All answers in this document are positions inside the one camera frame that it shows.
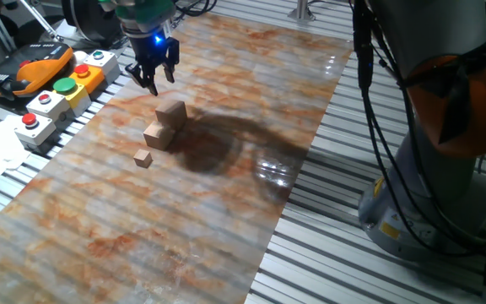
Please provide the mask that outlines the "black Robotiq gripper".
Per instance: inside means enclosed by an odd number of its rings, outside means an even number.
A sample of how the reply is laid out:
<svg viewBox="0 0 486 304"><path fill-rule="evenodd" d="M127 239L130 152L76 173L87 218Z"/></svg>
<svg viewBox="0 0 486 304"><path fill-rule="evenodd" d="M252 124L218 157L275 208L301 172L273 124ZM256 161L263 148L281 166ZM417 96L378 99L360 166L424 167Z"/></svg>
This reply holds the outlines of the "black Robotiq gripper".
<svg viewBox="0 0 486 304"><path fill-rule="evenodd" d="M180 62L180 42L166 34L162 26L149 32L124 28L124 34L135 53L135 62L126 65L125 71L137 85L157 96L154 74L147 69L155 70L163 65L166 79L174 83L175 67Z"/></svg>

